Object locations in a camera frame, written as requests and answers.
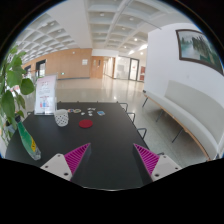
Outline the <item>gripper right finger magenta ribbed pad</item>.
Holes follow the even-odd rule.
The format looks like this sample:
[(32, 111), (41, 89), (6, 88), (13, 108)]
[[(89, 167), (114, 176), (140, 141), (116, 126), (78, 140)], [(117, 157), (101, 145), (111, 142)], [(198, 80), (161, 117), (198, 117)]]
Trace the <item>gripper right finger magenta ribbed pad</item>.
[(138, 144), (134, 145), (134, 150), (137, 153), (144, 170), (153, 181), (164, 178), (174, 172), (181, 170), (181, 167), (175, 163), (168, 155), (158, 155), (149, 149)]

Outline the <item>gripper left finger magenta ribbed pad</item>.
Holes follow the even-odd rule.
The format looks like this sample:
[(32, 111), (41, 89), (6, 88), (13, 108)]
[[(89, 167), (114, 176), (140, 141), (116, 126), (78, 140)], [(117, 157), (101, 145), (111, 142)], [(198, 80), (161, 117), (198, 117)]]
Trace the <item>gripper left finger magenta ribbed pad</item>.
[(91, 153), (91, 144), (87, 143), (79, 146), (72, 151), (63, 154), (54, 155), (49, 161), (47, 161), (42, 169), (70, 181), (76, 171), (79, 169), (82, 162), (87, 160), (87, 157)]

